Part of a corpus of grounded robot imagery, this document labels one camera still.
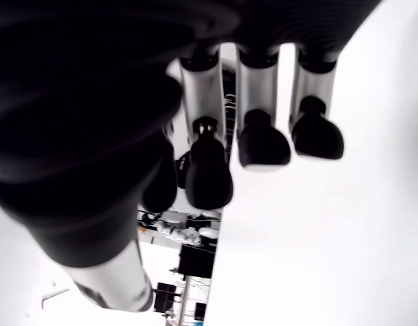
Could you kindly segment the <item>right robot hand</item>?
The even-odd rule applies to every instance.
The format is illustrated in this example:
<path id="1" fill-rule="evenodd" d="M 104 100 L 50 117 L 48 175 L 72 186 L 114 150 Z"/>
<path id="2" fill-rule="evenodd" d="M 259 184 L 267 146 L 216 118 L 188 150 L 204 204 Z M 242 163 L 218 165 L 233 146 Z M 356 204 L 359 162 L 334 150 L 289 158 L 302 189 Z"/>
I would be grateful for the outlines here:
<path id="1" fill-rule="evenodd" d="M 0 207 L 102 308 L 153 289 L 139 206 L 167 211 L 185 112 L 189 204 L 233 197 L 220 46 L 237 48 L 240 164 L 338 160 L 337 61 L 377 1 L 0 1 Z"/>

